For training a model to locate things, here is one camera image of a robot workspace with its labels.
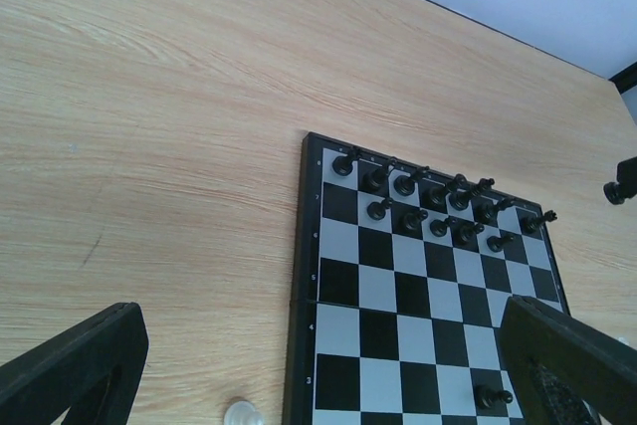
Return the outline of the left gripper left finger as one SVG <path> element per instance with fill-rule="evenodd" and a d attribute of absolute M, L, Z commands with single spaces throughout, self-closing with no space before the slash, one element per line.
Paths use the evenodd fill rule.
<path fill-rule="evenodd" d="M 1 366 L 3 424 L 125 424 L 149 340 L 137 303 L 116 303 Z"/>

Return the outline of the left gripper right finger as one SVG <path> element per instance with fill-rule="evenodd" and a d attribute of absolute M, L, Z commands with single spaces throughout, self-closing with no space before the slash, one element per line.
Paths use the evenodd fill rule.
<path fill-rule="evenodd" d="M 545 303 L 513 295 L 503 360 L 528 424 L 636 422 L 636 350 Z"/>

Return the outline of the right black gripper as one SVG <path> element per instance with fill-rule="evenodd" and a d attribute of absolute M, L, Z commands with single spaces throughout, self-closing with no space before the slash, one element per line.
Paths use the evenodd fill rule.
<path fill-rule="evenodd" d="M 621 205 L 637 193 L 637 157 L 617 164 L 616 179 L 603 186 L 606 199 L 613 205 Z"/>

